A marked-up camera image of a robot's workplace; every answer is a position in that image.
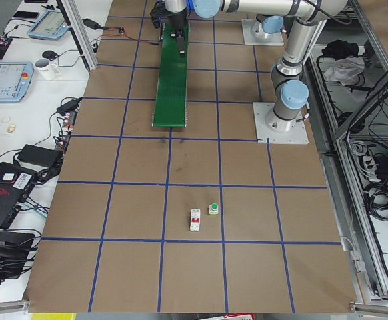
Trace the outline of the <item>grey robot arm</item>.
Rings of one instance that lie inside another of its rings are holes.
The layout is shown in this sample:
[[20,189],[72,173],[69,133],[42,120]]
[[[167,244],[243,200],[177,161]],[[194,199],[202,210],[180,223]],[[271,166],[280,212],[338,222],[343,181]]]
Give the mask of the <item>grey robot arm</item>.
[[346,6],[346,1],[194,1],[196,14],[209,19],[219,12],[255,13],[293,17],[285,52],[271,72],[274,87],[284,80],[298,79],[308,49],[315,44],[314,34],[319,24],[334,18]]
[[257,15],[251,32],[257,38],[266,38],[270,35],[280,33],[283,29],[283,24],[284,20],[282,16],[273,15],[266,17],[264,15]]

